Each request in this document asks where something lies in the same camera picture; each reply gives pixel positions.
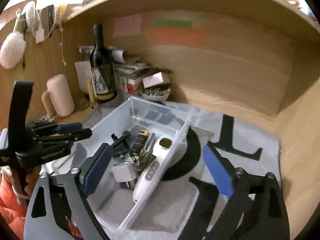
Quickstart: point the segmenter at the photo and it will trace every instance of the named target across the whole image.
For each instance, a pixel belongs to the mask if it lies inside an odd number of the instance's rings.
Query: hanging cord
[[[61,42],[59,43],[59,46],[61,47],[61,56],[62,56],[62,63],[64,64],[64,66],[67,65],[67,62],[65,61],[64,57],[63,57],[63,28],[62,28],[62,3],[60,0],[60,32],[61,32]]]
[[[59,46],[61,46],[62,63],[66,66],[67,62],[65,61],[65,59],[63,57],[63,28],[62,28],[62,21],[60,23],[60,31],[61,31],[61,42],[60,42]]]

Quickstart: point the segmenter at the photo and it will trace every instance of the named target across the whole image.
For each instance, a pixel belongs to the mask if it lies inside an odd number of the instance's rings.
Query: green sticky note
[[[152,22],[154,27],[175,27],[175,28],[192,28],[192,21],[181,20],[154,20]]]

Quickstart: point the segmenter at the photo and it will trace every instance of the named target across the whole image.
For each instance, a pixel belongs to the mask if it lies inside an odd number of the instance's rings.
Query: cup handle
[[[48,118],[53,118],[57,115],[56,109],[54,108],[54,105],[51,101],[50,98],[50,92],[48,90],[46,90],[43,94],[42,94],[42,103],[44,105],[44,108],[47,111],[47,117]]]

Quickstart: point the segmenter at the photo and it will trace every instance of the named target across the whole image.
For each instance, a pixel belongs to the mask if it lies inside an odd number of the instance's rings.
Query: orange clothing
[[[2,177],[0,184],[0,213],[20,240],[23,240],[26,212],[27,207],[21,207],[18,204],[11,185]]]

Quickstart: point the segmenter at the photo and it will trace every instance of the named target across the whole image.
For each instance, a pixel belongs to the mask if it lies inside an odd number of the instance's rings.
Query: orange sticky note
[[[191,28],[150,28],[147,37],[149,43],[180,45],[198,49],[204,49],[207,44],[206,33]]]

